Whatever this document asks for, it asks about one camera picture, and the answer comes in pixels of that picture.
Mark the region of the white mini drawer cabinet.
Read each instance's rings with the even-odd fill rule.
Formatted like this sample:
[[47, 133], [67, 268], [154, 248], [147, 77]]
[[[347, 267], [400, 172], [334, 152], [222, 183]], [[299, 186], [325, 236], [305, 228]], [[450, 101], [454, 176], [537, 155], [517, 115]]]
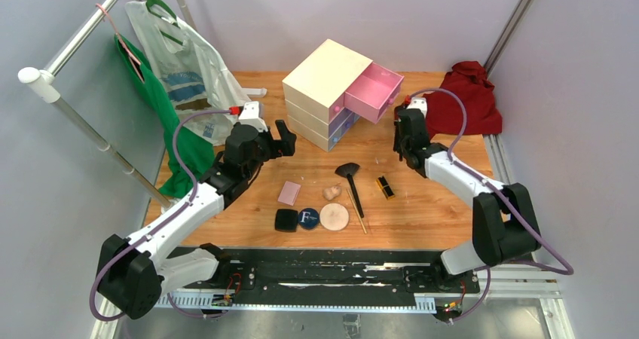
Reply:
[[288, 125], [307, 141], [331, 151], [358, 116], [345, 108], [347, 88], [372, 59], [325, 40], [282, 81]]

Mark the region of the black fan makeup brush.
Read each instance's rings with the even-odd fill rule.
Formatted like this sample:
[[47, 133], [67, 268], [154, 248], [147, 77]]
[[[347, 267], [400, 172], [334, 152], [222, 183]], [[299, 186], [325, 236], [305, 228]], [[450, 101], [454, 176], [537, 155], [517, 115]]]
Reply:
[[353, 179], [353, 177], [358, 172], [359, 168], [360, 168], [360, 165], [357, 163], [353, 163], [353, 162], [344, 163], [335, 169], [335, 174], [342, 178], [345, 178], [348, 181], [350, 190], [354, 196], [354, 200], [356, 201], [359, 214], [364, 218], [365, 215], [363, 212], [362, 204], [361, 204], [361, 201], [356, 189], [356, 185]]

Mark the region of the thin gold brush handle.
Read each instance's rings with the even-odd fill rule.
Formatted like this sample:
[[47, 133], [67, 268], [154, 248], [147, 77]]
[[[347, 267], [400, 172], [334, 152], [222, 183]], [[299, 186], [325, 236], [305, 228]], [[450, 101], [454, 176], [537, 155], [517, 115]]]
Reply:
[[346, 191], [347, 191], [347, 195], [348, 195], [348, 197], [350, 198], [350, 201], [351, 201], [351, 203], [352, 203], [352, 205], [353, 205], [354, 211], [355, 211], [355, 213], [356, 213], [356, 217], [357, 217], [357, 218], [358, 218], [358, 220], [359, 220], [359, 223], [360, 223], [360, 226], [361, 226], [361, 228], [362, 228], [363, 233], [364, 233], [364, 234], [368, 234], [368, 231], [367, 231], [367, 229], [366, 229], [365, 223], [364, 223], [364, 221], [363, 221], [363, 217], [359, 214], [359, 211], [358, 211], [358, 209], [357, 209], [357, 205], [356, 205], [356, 201], [354, 200], [354, 196], [353, 196], [353, 194], [352, 194], [351, 190], [350, 190], [349, 188], [347, 188], [347, 190], [346, 190]]

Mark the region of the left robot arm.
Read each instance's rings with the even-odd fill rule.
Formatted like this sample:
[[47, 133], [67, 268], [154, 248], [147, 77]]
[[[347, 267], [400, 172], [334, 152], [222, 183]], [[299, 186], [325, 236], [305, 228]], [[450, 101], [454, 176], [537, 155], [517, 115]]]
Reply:
[[114, 319], [138, 319], [159, 299], [184, 286], [204, 281], [220, 289], [229, 283], [231, 269], [221, 262], [224, 254], [217, 246], [203, 244], [175, 257], [171, 253], [195, 229], [239, 198], [265, 162], [295, 153], [297, 136], [285, 121], [275, 124], [278, 139], [270, 130], [259, 131], [248, 121], [235, 124], [224, 151], [174, 207], [128, 237], [113, 234], [105, 240], [90, 290], [95, 318], [110, 320], [97, 310], [97, 294], [120, 310]]

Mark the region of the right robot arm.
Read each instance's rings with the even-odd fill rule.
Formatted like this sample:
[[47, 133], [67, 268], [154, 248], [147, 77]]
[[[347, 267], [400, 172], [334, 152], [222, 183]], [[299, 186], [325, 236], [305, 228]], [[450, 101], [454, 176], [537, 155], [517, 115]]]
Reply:
[[432, 284], [450, 291], [461, 274], [493, 267], [541, 247], [537, 217], [525, 186], [504, 185], [458, 160], [446, 147], [430, 141], [425, 115], [418, 108], [394, 110], [393, 149], [420, 176], [446, 187], [472, 210], [470, 240], [446, 249], [430, 271]]

